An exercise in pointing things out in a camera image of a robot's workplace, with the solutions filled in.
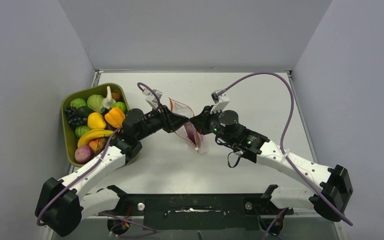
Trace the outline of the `yellow toy banana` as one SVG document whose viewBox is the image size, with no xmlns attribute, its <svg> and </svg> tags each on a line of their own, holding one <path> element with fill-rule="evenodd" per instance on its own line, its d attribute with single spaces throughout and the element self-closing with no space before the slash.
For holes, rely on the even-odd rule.
<svg viewBox="0 0 384 240">
<path fill-rule="evenodd" d="M 82 146 L 88 145 L 89 142 L 94 139 L 109 137 L 112 133 L 112 130 L 107 130 L 103 128 L 92 129 L 80 137 L 77 142 L 77 147 L 80 148 Z"/>
</svg>

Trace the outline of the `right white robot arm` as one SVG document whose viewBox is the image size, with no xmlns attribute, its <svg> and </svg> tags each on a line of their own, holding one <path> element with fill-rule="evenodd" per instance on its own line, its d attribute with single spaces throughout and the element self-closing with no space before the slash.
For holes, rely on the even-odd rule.
<svg viewBox="0 0 384 240">
<path fill-rule="evenodd" d="M 283 149 L 268 137 L 239 123 L 233 110 L 213 113 L 211 106 L 190 119 L 201 135 L 214 134 L 218 145 L 230 148 L 241 159 L 270 167 L 303 184 L 303 190 L 276 190 L 261 199 L 262 209 L 269 214 L 282 208 L 314 209 L 323 218 L 352 222 L 345 210 L 353 194 L 348 170 L 330 167 L 300 157 Z"/>
</svg>

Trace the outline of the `clear zip bag orange zipper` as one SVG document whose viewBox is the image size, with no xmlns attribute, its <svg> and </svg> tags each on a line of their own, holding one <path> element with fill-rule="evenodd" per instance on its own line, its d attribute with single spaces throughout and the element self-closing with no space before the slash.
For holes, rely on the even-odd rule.
<svg viewBox="0 0 384 240">
<path fill-rule="evenodd" d="M 194 111 L 187 104 L 174 100 L 173 98 L 168 99 L 171 112 L 187 117 L 188 119 L 195 116 Z M 184 123 L 182 127 L 174 133 L 186 143 L 190 150 L 195 151 L 199 155 L 206 155 L 209 153 L 210 149 L 205 137 L 198 133 L 197 129 L 190 121 Z"/>
</svg>

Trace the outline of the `orange toy bell pepper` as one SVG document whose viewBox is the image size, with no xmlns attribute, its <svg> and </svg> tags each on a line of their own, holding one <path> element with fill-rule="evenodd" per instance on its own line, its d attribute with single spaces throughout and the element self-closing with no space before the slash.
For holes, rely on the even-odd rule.
<svg viewBox="0 0 384 240">
<path fill-rule="evenodd" d="M 113 128 L 120 128 L 123 121 L 126 119 L 125 113 L 119 107 L 111 108 L 105 115 L 104 119 Z"/>
</svg>

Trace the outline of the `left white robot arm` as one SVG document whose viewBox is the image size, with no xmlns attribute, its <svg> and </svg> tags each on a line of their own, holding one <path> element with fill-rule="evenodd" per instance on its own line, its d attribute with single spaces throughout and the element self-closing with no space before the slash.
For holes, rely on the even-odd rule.
<svg viewBox="0 0 384 240">
<path fill-rule="evenodd" d="M 148 113 L 133 108 L 117 130 L 110 133 L 101 153 L 75 172 L 60 179 L 49 178 L 42 186 L 35 209 L 38 226 L 48 226 L 61 237 L 72 233 L 80 222 L 100 212 L 113 210 L 122 191 L 110 186 L 89 193 L 111 172 L 131 162 L 142 149 L 141 140 L 164 130 L 174 133 L 189 118 L 163 105 Z"/>
</svg>

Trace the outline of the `purple toy eggplant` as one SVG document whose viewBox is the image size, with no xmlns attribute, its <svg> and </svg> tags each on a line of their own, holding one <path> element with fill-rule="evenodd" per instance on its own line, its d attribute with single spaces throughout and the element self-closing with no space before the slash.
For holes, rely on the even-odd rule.
<svg viewBox="0 0 384 240">
<path fill-rule="evenodd" d="M 187 122 L 184 124 L 186 137 L 191 141 L 191 143 L 194 145 L 194 147 L 198 148 L 198 132 L 196 131 L 195 127 L 192 123 Z"/>
</svg>

